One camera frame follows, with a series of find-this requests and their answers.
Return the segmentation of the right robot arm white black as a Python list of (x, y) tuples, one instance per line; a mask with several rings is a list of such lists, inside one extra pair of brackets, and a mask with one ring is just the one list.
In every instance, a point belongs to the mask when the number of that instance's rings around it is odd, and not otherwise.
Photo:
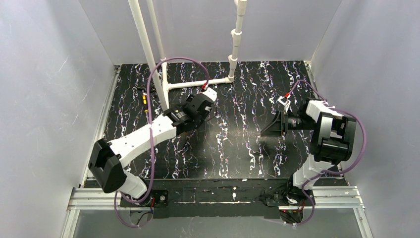
[(291, 187), (312, 189), (323, 171), (350, 159), (357, 121), (329, 106), (326, 101), (306, 99), (296, 114), (277, 111), (261, 136), (280, 137), (291, 130), (313, 132), (309, 155), (291, 176)]

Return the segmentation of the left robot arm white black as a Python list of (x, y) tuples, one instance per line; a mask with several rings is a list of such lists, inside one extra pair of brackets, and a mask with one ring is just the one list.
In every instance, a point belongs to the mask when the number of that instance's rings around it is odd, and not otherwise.
[(119, 191), (135, 201), (148, 193), (152, 184), (125, 170), (142, 153), (166, 140), (200, 127), (212, 110), (217, 93), (208, 89), (190, 95), (186, 102), (159, 115), (151, 123), (118, 139), (105, 139), (93, 145), (88, 168), (104, 193)]

